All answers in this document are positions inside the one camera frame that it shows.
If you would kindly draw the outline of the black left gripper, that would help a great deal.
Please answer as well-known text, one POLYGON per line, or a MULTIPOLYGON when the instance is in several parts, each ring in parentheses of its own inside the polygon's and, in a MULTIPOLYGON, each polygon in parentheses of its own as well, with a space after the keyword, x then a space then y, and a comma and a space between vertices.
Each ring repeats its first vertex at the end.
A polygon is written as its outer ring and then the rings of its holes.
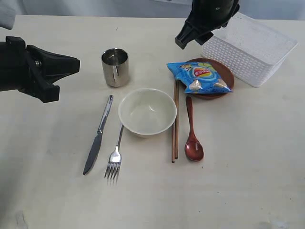
POLYGON ((7 36, 0 43, 0 90, 18 90, 43 103, 59 100, 60 87, 52 83, 78 73, 80 60, 27 45, 7 36))

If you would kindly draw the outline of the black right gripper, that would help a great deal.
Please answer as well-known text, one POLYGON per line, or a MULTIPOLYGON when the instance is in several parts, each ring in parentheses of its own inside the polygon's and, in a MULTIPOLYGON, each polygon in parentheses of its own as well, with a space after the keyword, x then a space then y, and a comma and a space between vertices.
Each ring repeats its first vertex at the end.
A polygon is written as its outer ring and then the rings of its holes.
POLYGON ((226 27, 239 9, 239 0, 194 0, 175 43, 182 50, 193 40, 203 45, 213 37, 214 30, 226 27))

